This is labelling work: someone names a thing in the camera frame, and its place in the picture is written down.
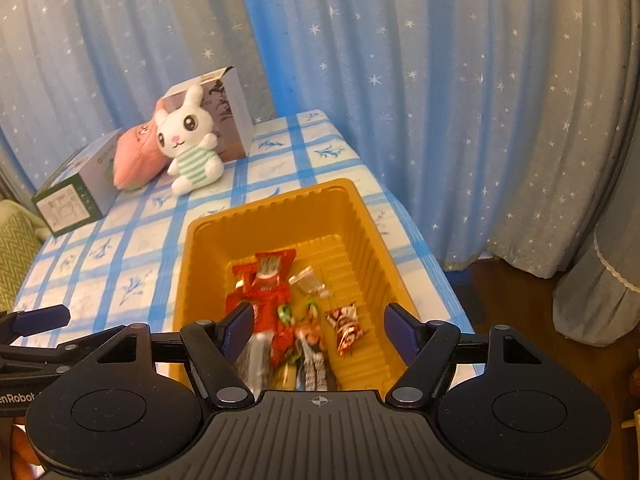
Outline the silver snack packet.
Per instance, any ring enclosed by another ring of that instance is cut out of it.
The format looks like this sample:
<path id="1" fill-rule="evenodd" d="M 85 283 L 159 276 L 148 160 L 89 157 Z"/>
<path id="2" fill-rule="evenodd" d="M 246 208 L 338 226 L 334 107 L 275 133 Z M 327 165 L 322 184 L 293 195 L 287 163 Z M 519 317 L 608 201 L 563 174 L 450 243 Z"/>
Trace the silver snack packet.
<path id="1" fill-rule="evenodd" d="M 233 365 L 255 399 L 266 390 L 271 378 L 270 352 L 273 330 L 254 333 Z"/>

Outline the red snack packet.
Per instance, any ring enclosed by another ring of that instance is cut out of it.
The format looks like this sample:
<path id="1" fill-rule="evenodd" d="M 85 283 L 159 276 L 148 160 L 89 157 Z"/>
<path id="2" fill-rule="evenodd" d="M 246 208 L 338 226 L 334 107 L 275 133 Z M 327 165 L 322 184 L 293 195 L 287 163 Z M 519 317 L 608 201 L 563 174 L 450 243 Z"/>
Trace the red snack packet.
<path id="1" fill-rule="evenodd" d="M 232 266 L 234 275 L 234 290 L 245 294 L 249 292 L 254 284 L 257 273 L 257 262 L 244 262 Z"/>
<path id="2" fill-rule="evenodd" d="M 282 304 L 288 304 L 290 300 L 291 292 L 286 285 L 279 285 L 272 289 L 259 289 L 253 285 L 252 289 L 245 294 L 233 289 L 227 295 L 224 312 L 229 314 L 243 302 L 248 302 L 254 311 L 254 333 L 264 330 L 276 332 L 280 323 L 277 308 Z"/>
<path id="3" fill-rule="evenodd" d="M 296 257 L 294 248 L 274 252 L 256 252 L 257 269 L 254 285 L 261 289 L 279 286 L 287 277 Z"/>
<path id="4" fill-rule="evenodd" d="M 296 335 L 293 327 L 285 327 L 277 332 L 271 341 L 270 364 L 277 368 L 297 360 Z"/>

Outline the green white candy packet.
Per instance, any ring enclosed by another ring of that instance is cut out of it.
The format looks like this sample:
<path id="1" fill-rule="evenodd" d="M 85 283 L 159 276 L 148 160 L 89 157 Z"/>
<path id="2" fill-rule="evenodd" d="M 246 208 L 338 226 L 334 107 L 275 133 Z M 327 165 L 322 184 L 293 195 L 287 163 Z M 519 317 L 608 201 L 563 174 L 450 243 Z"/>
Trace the green white candy packet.
<path id="1" fill-rule="evenodd" d="M 288 304 L 282 304 L 277 308 L 277 315 L 280 324 L 283 327 L 292 327 L 295 324 L 295 318 L 292 315 L 291 308 Z"/>

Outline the brown foil candy packet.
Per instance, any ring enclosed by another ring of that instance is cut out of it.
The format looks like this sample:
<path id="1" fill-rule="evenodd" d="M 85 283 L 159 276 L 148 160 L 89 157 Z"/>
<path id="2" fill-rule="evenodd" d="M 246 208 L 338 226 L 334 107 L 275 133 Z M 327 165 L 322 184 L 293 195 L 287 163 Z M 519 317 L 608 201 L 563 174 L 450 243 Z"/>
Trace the brown foil candy packet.
<path id="1" fill-rule="evenodd" d="M 344 356 L 366 334 L 360 325 L 358 308 L 354 302 L 326 311 L 324 317 L 334 330 L 336 351 L 340 356 Z"/>

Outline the dark sausage snack packet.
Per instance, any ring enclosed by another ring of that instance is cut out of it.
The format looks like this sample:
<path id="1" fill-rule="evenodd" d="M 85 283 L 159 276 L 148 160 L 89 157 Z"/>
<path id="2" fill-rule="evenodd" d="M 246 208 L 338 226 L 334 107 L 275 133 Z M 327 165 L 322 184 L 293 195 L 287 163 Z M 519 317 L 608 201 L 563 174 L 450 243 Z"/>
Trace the dark sausage snack packet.
<path id="1" fill-rule="evenodd" d="M 297 391 L 337 391 L 338 383 L 326 350 L 318 304 L 306 303 L 306 312 L 294 328 L 297 350 Z"/>

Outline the yellow green snack packet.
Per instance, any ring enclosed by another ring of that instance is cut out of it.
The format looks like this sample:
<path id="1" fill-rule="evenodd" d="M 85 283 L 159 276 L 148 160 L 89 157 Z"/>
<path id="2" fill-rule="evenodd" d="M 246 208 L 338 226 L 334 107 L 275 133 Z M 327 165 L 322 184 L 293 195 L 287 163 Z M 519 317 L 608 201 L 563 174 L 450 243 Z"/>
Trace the yellow green snack packet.
<path id="1" fill-rule="evenodd" d="M 297 364 L 284 363 L 278 366 L 271 378 L 271 388 L 283 391 L 295 391 L 297 380 Z"/>

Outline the green sofa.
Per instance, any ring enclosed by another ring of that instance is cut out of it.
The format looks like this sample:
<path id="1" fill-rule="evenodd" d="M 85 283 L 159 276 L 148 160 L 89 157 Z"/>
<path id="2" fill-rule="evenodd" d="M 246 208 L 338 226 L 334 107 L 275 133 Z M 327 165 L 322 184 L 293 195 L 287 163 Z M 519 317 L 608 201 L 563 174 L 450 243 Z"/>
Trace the green sofa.
<path id="1" fill-rule="evenodd" d="M 47 223 L 21 204 L 2 198 L 0 208 L 2 229 L 7 228 L 10 224 L 24 226 L 40 242 L 44 242 L 51 235 Z"/>

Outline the green zigzag cushion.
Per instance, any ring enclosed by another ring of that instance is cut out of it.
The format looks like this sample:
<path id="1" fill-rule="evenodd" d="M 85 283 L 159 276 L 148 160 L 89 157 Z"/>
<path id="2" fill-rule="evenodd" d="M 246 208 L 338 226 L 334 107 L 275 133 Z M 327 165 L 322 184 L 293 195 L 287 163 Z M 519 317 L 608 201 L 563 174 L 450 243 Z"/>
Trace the green zigzag cushion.
<path id="1" fill-rule="evenodd" d="M 1 228 L 0 294 L 1 311 L 11 312 L 27 272 L 42 242 L 24 226 Z"/>

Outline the blue checked tablecloth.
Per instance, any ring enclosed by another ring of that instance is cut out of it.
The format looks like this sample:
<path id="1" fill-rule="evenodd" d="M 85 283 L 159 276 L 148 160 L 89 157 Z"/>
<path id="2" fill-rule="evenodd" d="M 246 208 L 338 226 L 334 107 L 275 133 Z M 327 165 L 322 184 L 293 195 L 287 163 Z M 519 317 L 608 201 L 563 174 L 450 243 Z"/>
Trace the blue checked tablecloth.
<path id="1" fill-rule="evenodd" d="M 115 325 L 145 322 L 171 330 L 181 253 L 189 224 L 209 214 L 307 185 L 346 178 L 356 184 L 422 320 L 472 332 L 439 263 L 404 206 L 361 161 L 326 114 L 313 110 L 257 126 L 250 154 L 229 162 L 216 183 L 173 196 L 160 176 L 122 193 L 107 216 L 49 238 L 15 300 L 20 311 L 64 304 L 70 324 L 20 339 L 54 347 Z"/>

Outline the green white cardboard box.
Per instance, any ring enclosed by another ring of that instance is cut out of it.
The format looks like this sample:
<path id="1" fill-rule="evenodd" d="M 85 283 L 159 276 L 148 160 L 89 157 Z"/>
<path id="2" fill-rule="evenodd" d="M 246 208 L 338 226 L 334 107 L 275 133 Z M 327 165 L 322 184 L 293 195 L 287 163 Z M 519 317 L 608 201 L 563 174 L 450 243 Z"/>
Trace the green white cardboard box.
<path id="1" fill-rule="evenodd" d="M 120 130 L 100 136 L 71 154 L 32 196 L 55 237 L 105 217 L 119 190 L 113 166 Z"/>

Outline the orange plastic bin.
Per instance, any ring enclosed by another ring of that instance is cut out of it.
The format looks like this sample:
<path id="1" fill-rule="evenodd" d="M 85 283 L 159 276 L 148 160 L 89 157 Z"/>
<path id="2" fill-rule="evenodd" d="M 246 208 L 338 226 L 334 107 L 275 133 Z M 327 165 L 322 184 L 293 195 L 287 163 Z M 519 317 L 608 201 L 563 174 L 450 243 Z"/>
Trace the orange plastic bin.
<path id="1" fill-rule="evenodd" d="M 186 230 L 174 327 L 219 321 L 234 289 L 232 268 L 258 252 L 295 249 L 293 272 L 310 266 L 330 296 L 326 312 L 357 309 L 363 337 L 345 354 L 336 351 L 329 324 L 321 325 L 338 384 L 344 390 L 390 390 L 406 364 L 388 340 L 385 308 L 391 302 L 416 312 L 390 251 L 356 186 L 337 179 L 196 219 Z"/>

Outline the grey lace covered furniture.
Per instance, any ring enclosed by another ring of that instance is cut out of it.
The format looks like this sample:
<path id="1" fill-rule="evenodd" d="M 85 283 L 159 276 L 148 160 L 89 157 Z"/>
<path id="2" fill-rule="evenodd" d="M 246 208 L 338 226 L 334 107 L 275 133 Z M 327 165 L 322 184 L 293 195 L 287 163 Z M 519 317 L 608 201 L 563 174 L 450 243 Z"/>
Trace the grey lace covered furniture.
<path id="1" fill-rule="evenodd" d="M 639 173 L 625 172 L 572 270 L 553 294 L 554 328 L 606 347 L 639 324 Z"/>

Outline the pink green plush toy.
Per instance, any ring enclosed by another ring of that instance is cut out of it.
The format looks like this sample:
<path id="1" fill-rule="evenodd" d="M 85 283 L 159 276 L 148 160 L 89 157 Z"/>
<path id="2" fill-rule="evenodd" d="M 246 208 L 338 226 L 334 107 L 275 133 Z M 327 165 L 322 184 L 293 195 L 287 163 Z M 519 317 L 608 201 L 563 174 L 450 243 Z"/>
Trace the pink green plush toy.
<path id="1" fill-rule="evenodd" d="M 169 158 L 157 145 L 155 115 L 159 110 L 165 110 L 162 100 L 156 102 L 154 113 L 147 122 L 130 128 L 117 140 L 113 183 L 119 191 L 142 188 L 169 164 Z"/>

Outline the white bunny plush toy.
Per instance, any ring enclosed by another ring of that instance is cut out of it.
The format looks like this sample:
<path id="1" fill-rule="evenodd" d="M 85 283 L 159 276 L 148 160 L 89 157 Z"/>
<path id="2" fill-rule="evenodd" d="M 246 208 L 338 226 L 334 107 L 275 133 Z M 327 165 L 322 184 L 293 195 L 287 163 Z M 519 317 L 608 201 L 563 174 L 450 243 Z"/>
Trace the white bunny plush toy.
<path id="1" fill-rule="evenodd" d="M 154 115 L 156 142 L 170 164 L 171 192 L 183 196 L 212 184 L 224 173 L 224 163 L 216 153 L 218 138 L 214 120 L 201 108 L 204 90 L 194 84 L 186 90 L 182 105 L 171 113 Z"/>

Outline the white brown paper box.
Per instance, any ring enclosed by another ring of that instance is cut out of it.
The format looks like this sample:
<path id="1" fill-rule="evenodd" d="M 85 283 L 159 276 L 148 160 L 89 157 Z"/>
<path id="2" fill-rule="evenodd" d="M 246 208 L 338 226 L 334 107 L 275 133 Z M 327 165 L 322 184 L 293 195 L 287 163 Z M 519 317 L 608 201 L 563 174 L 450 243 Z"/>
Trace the white brown paper box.
<path id="1" fill-rule="evenodd" d="M 168 113 L 182 105 L 186 90 L 194 84 L 203 88 L 201 108 L 213 118 L 218 138 L 216 152 L 222 161 L 232 162 L 250 154 L 254 125 L 235 67 L 223 67 L 174 84 L 162 97 Z"/>

